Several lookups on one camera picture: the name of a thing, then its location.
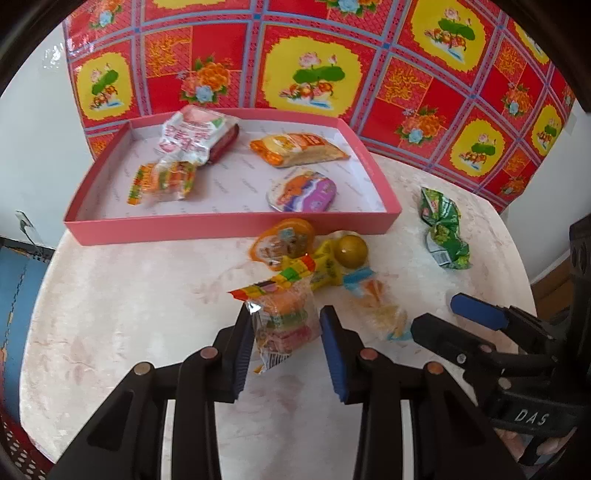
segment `green plastic package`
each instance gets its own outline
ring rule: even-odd
[[[460,210],[437,190],[421,188],[421,217],[431,228],[427,249],[440,267],[470,268],[470,247],[460,238]]]

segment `screw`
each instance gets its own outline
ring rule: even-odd
[[[140,362],[134,367],[134,374],[145,375],[150,370],[152,370],[152,365],[150,365],[148,362]]]
[[[443,365],[438,362],[429,362],[427,364],[427,371],[432,375],[441,375],[443,373]]]
[[[364,348],[359,352],[359,356],[363,360],[368,360],[370,362],[374,361],[378,357],[378,353],[373,348]]]
[[[217,357],[217,348],[214,346],[207,346],[203,348],[201,352],[199,352],[199,355],[201,355],[201,358],[204,358],[205,360],[211,360],[212,358]]]
[[[500,377],[498,384],[503,390],[509,390],[512,387],[511,380],[505,377]]]

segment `wall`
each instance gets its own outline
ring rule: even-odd
[[[525,192],[503,214],[530,280],[569,249],[569,226],[591,213],[590,183],[591,115],[576,102]]]
[[[14,215],[22,210],[48,247],[57,245],[63,215],[92,162],[64,57],[44,68],[46,50],[63,41],[58,27],[0,98],[0,236],[27,242]]]

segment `round purple package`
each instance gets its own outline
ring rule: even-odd
[[[267,202],[280,212],[324,212],[335,195],[336,185],[330,178],[297,167],[271,186]]]

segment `marble pattern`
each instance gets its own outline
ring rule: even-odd
[[[465,292],[493,304],[535,306],[517,249],[491,204],[425,171],[375,155],[402,214],[385,235],[367,236],[370,263],[386,276],[411,318],[429,312],[486,336],[503,351],[516,346],[449,310]],[[462,236],[473,266],[445,270],[424,247],[420,187],[439,190],[462,213]],[[77,431],[139,361],[180,362],[231,325],[240,304],[226,292],[269,277],[247,260],[251,239],[206,239],[81,247],[66,232],[41,287],[21,375],[21,420],[35,445],[57,460]],[[380,342],[343,290],[317,292],[345,327],[402,364],[421,367],[435,354],[414,342]],[[461,370],[443,361],[464,386]],[[172,408],[163,456],[170,477]],[[222,474],[226,480],[350,478],[359,406],[343,406],[332,390],[320,339],[263,375],[249,373],[233,405],[216,406]],[[405,438],[410,420],[405,412]],[[406,442],[407,458],[410,441]],[[405,477],[411,469],[405,465]]]

